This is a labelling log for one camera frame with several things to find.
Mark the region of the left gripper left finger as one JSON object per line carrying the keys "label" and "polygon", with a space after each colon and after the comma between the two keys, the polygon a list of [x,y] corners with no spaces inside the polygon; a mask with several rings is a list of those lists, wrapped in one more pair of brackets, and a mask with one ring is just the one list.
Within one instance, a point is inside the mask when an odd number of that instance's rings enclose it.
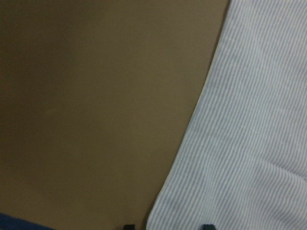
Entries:
{"label": "left gripper left finger", "polygon": [[134,224],[124,225],[123,230],[135,230],[135,225]]}

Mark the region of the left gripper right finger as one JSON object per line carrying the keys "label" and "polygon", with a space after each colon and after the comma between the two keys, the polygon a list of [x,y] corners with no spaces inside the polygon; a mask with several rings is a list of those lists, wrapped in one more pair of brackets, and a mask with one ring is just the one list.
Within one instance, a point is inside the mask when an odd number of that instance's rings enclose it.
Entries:
{"label": "left gripper right finger", "polygon": [[214,230],[214,225],[213,224],[204,224],[202,226],[202,230]]}

